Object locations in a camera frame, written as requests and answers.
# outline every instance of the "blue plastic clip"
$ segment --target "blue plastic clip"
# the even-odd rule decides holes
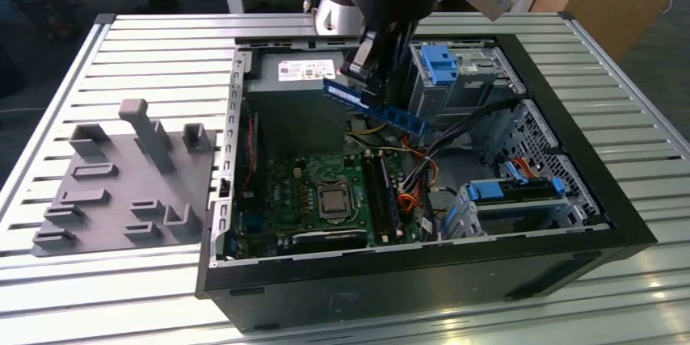
[[[431,73],[434,85],[452,85],[458,79],[458,60],[447,46],[426,44],[422,46],[422,60]]]
[[[504,162],[503,164],[506,165],[507,171],[510,171],[510,174],[512,175],[512,177],[519,182],[522,182],[523,185],[530,182],[530,180],[518,172],[518,169],[515,168],[515,165],[512,162]]]
[[[559,177],[552,177],[551,185],[552,185],[552,188],[556,189],[558,195],[562,196],[566,193],[563,180]]]

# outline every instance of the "wire bundle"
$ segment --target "wire bundle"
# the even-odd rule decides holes
[[[531,170],[530,163],[527,163],[524,158],[515,158],[511,162],[519,166],[519,169],[524,172],[527,178],[539,178],[539,175],[534,172],[534,170]]]
[[[474,111],[462,122],[454,124],[443,131],[443,133],[440,133],[440,136],[427,148],[426,153],[420,155],[420,158],[423,159],[422,162],[412,169],[404,181],[402,182],[402,192],[408,193],[412,191],[415,183],[419,180],[427,164],[432,162],[431,158],[435,157],[435,155],[452,143],[458,137],[460,137],[472,129],[472,127],[479,123],[484,116],[490,115],[495,111],[515,108],[520,101],[522,98],[506,99],[503,101],[484,105],[480,109]]]

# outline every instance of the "aluminum extrusion table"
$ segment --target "aluminum extrusion table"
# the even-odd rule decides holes
[[[141,98],[169,131],[187,122],[221,131],[232,38],[314,35],[304,15],[123,15],[100,22],[0,192],[0,343],[689,340],[690,148],[580,25],[554,14],[508,15],[495,23],[436,14],[419,28],[518,35],[659,240],[550,297],[243,336],[213,303],[193,297],[199,245],[32,257],[75,125],[97,121],[107,133],[129,132],[116,121],[117,104]]]

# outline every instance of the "gray plastic holder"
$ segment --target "gray plastic holder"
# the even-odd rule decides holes
[[[83,223],[85,216],[84,212],[73,204],[65,206],[51,206],[45,209],[44,214],[45,219],[59,227]]]
[[[132,125],[133,131],[137,133],[139,146],[145,149],[159,172],[169,174],[175,171],[175,164],[167,152],[165,142],[160,140],[160,130],[156,131],[155,125],[148,119],[147,110],[148,103],[145,100],[125,99],[121,101],[117,115]]]
[[[172,234],[177,237],[193,236],[200,232],[200,222],[189,204],[184,205],[183,216],[179,217],[172,206],[165,208],[163,225],[168,227]]]
[[[85,161],[105,160],[99,146],[105,141],[109,141],[109,137],[97,124],[79,124],[69,136],[69,144]]]

